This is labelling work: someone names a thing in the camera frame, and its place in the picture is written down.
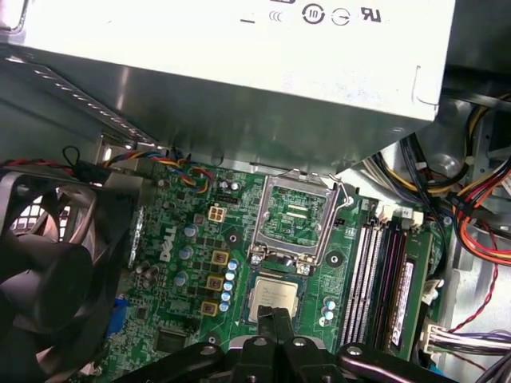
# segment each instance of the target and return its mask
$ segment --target ram module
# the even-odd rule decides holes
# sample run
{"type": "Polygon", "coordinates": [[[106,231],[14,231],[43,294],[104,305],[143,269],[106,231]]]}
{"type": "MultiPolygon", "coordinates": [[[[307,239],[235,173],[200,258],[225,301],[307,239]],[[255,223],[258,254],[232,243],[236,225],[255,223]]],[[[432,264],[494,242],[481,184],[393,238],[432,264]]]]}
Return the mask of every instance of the ram module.
{"type": "Polygon", "coordinates": [[[428,273],[434,235],[430,231],[410,233],[406,239],[405,262],[398,281],[385,351],[401,359],[410,359],[421,308],[422,288],[428,273]]]}

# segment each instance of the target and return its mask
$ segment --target screw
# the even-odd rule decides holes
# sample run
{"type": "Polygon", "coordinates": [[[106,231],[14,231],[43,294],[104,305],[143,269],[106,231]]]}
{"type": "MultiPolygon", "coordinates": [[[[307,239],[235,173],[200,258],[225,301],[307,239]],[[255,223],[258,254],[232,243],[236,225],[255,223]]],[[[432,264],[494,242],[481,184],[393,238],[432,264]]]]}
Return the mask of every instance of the screw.
{"type": "Polygon", "coordinates": [[[213,355],[215,352],[216,352],[215,347],[207,345],[200,351],[200,355],[213,355]]]}
{"type": "Polygon", "coordinates": [[[295,345],[296,347],[303,347],[305,346],[305,339],[303,338],[296,338],[294,341],[293,341],[293,345],[295,345]]]}
{"type": "Polygon", "coordinates": [[[362,355],[362,350],[359,347],[355,347],[354,345],[351,345],[350,347],[348,347],[347,352],[350,355],[362,355]]]}
{"type": "Polygon", "coordinates": [[[266,339],[264,339],[264,338],[257,338],[256,340],[254,340],[254,344],[255,345],[266,345],[267,342],[266,342],[266,339]]]}

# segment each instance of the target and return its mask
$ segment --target ram slot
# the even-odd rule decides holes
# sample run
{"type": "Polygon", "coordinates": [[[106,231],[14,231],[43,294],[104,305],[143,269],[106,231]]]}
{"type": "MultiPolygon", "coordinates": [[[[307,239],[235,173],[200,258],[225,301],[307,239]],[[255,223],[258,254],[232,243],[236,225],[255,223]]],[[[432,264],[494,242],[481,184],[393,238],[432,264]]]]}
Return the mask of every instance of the ram slot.
{"type": "Polygon", "coordinates": [[[362,228],[344,315],[341,344],[364,341],[381,241],[382,232],[379,229],[362,228]]]}
{"type": "Polygon", "coordinates": [[[385,334],[392,320],[392,302],[399,292],[402,268],[405,262],[406,232],[392,223],[386,231],[382,245],[381,266],[377,279],[374,300],[377,302],[368,344],[375,349],[385,348],[385,334]]]}

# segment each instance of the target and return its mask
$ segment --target chip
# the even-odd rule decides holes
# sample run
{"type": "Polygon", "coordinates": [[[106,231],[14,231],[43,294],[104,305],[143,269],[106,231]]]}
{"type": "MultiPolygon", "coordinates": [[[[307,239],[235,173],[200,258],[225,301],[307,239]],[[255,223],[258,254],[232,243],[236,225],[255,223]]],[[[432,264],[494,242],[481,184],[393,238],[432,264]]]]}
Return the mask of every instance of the chip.
{"type": "Polygon", "coordinates": [[[139,307],[137,309],[137,319],[145,319],[145,315],[147,315],[147,309],[145,307],[139,307]]]}
{"type": "Polygon", "coordinates": [[[186,346],[186,336],[169,330],[159,329],[154,342],[154,350],[161,353],[175,353],[186,346]]]}
{"type": "Polygon", "coordinates": [[[211,263],[213,265],[225,266],[229,262],[229,253],[222,250],[213,250],[211,263]]]}
{"type": "Polygon", "coordinates": [[[193,216],[193,222],[196,225],[202,225],[204,223],[204,216],[202,214],[195,214],[193,216]]]}
{"type": "Polygon", "coordinates": [[[206,282],[206,288],[213,291],[222,291],[224,285],[224,277],[209,275],[206,282]]]}
{"type": "Polygon", "coordinates": [[[218,303],[210,302],[210,301],[203,301],[200,305],[200,313],[202,315],[214,317],[214,316],[216,316],[217,312],[218,312],[218,303]]]}
{"type": "Polygon", "coordinates": [[[298,284],[267,277],[257,277],[250,293],[250,322],[257,322],[259,306],[281,307],[287,309],[291,319],[296,316],[298,306],[298,284]]]}

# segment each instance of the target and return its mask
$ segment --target dell logo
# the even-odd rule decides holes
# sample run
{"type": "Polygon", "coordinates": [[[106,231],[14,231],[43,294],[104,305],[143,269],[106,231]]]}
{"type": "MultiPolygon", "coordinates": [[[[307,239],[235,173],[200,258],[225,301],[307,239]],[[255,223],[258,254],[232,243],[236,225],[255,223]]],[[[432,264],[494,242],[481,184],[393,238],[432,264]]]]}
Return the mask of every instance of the dell logo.
{"type": "Polygon", "coordinates": [[[160,261],[170,261],[170,252],[174,247],[174,239],[176,239],[176,227],[165,229],[165,237],[163,237],[163,244],[161,245],[160,261]]]}

